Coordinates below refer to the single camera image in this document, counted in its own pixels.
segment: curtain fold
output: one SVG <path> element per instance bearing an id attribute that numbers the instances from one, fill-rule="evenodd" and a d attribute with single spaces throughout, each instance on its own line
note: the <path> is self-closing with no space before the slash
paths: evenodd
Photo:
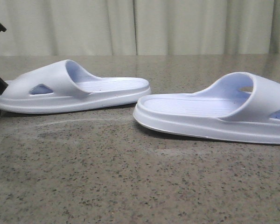
<path id="1" fill-rule="evenodd" d="M 280 0 L 0 0 L 0 56 L 280 53 Z"/>

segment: speckled stone surface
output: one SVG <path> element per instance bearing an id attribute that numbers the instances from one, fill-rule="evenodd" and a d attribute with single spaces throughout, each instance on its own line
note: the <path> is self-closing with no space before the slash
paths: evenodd
<path id="1" fill-rule="evenodd" d="M 233 71 L 280 82 L 280 55 L 0 57 L 0 75 L 66 58 L 146 78 L 154 93 L 195 92 Z M 0 224 L 280 224 L 280 146 L 154 132 L 133 107 L 0 111 Z"/>

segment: white slide sandal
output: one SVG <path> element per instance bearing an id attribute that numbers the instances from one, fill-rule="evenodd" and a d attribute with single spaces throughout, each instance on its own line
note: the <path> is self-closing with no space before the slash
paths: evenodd
<path id="1" fill-rule="evenodd" d="M 97 77 L 64 60 L 6 81 L 0 109 L 17 113 L 60 113 L 124 105 L 151 93 L 149 82 L 135 77 Z"/>
<path id="2" fill-rule="evenodd" d="M 280 84 L 235 72 L 196 93 L 141 97 L 133 115 L 141 125 L 164 133 L 280 144 Z"/>

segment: ribbed footbed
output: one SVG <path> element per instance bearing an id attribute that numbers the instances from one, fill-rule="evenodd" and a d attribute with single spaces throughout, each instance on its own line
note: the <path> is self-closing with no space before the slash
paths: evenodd
<path id="1" fill-rule="evenodd" d="M 76 83 L 76 85 L 84 91 L 96 92 L 138 89 L 139 87 L 141 87 L 141 83 L 143 82 L 137 80 L 115 80 L 113 78 L 104 78 L 101 80 L 92 80 L 90 82 L 80 82 Z"/>
<path id="2" fill-rule="evenodd" d="M 148 99 L 144 106 L 151 111 L 172 115 L 221 117 L 238 109 L 247 99 L 189 97 L 188 99 Z"/>

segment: white curtain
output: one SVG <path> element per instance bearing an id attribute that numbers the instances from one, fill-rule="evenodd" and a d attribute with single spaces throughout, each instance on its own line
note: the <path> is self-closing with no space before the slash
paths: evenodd
<path id="1" fill-rule="evenodd" d="M 0 56 L 280 53 L 280 0 L 0 0 Z"/>

